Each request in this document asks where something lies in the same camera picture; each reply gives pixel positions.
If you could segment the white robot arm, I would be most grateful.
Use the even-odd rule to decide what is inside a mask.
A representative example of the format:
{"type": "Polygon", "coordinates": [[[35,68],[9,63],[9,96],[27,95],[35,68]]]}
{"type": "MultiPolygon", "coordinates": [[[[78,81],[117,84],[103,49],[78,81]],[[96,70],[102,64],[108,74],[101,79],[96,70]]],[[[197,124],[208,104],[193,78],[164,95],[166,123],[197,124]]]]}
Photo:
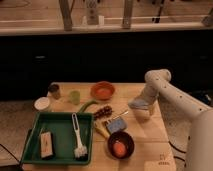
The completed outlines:
{"type": "Polygon", "coordinates": [[[170,84],[167,69],[150,70],[145,74],[142,99],[149,105],[161,94],[191,121],[185,171],[213,171],[213,107],[170,84]]]}

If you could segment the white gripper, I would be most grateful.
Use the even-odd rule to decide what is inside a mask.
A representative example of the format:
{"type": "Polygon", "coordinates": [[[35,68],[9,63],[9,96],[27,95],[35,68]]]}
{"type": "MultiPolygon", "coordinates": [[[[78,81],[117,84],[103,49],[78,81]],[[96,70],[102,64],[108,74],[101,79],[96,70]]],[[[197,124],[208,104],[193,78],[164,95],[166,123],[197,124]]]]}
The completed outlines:
{"type": "Polygon", "coordinates": [[[148,104],[149,115],[152,116],[155,113],[155,101],[158,97],[158,91],[155,90],[149,84],[146,84],[141,92],[141,98],[146,101],[148,104]]]}

